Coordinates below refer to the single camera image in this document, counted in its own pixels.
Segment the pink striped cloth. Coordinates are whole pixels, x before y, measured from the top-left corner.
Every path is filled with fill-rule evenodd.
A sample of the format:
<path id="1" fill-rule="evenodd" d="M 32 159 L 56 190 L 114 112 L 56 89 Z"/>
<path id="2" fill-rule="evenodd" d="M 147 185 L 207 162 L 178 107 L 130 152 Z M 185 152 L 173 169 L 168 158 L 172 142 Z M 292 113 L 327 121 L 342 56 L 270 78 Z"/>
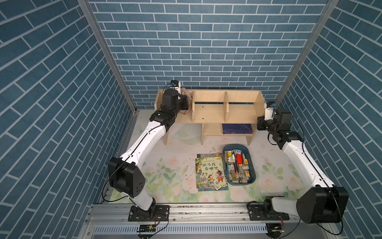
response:
<path id="1" fill-rule="evenodd" d="M 191 111 L 191 109 L 192 109 L 192 102 L 193 102 L 192 95 L 184 87 L 181 88 L 181 94 L 182 94 L 182 96 L 186 96 L 187 97 L 187 106 L 188 106 L 188 109 L 187 110 L 181 110 L 180 113 L 183 114 L 183 115 L 187 115 Z"/>

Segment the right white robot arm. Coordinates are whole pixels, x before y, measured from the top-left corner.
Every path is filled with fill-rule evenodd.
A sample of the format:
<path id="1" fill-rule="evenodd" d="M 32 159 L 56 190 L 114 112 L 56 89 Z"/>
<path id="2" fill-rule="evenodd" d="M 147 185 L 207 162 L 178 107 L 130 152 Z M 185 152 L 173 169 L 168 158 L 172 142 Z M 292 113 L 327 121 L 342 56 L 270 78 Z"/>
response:
<path id="1" fill-rule="evenodd" d="M 290 111 L 266 105 L 265 114 L 258 117 L 257 129 L 266 130 L 288 156 L 304 184 L 305 192 L 297 200 L 270 197 L 264 206 L 273 212 L 298 216 L 307 224 L 341 223 L 349 194 L 344 187 L 336 186 L 320 169 L 305 147 L 303 136 L 291 130 L 291 119 Z"/>

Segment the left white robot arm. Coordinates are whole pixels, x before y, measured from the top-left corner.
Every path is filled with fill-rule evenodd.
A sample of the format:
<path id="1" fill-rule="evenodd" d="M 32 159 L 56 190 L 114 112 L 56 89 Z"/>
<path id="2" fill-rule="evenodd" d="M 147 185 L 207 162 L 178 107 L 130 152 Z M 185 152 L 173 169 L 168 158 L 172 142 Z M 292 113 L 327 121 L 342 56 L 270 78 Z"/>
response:
<path id="1" fill-rule="evenodd" d="M 135 207 L 144 212 L 152 211 L 155 202 L 144 189 L 143 163 L 155 144 L 175 123 L 178 113 L 188 108 L 188 98 L 181 94 L 181 87 L 165 90 L 160 108 L 152 114 L 137 141 L 119 158 L 113 157 L 108 163 L 109 185 L 127 195 Z"/>

